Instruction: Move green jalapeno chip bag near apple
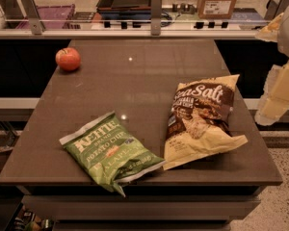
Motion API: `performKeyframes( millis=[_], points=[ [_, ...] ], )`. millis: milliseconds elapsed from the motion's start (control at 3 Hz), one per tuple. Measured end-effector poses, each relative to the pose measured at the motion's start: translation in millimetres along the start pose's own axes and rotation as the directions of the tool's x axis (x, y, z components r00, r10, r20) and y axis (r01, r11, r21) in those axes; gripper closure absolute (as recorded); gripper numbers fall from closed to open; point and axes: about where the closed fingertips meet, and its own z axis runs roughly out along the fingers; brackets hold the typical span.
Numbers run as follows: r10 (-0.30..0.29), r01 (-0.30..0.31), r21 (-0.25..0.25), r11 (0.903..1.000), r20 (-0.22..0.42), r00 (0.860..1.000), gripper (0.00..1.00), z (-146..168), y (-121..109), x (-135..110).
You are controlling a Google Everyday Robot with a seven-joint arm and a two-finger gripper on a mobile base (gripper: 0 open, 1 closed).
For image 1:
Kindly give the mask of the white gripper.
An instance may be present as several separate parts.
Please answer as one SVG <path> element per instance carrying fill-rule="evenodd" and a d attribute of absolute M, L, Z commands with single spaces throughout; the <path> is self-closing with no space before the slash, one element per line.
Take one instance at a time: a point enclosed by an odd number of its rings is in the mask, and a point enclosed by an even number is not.
<path fill-rule="evenodd" d="M 277 42 L 278 50 L 289 57 L 289 6 L 255 37 Z M 284 66 L 272 66 L 263 90 L 254 119 L 259 125 L 269 126 L 279 121 L 289 109 L 289 62 Z"/>

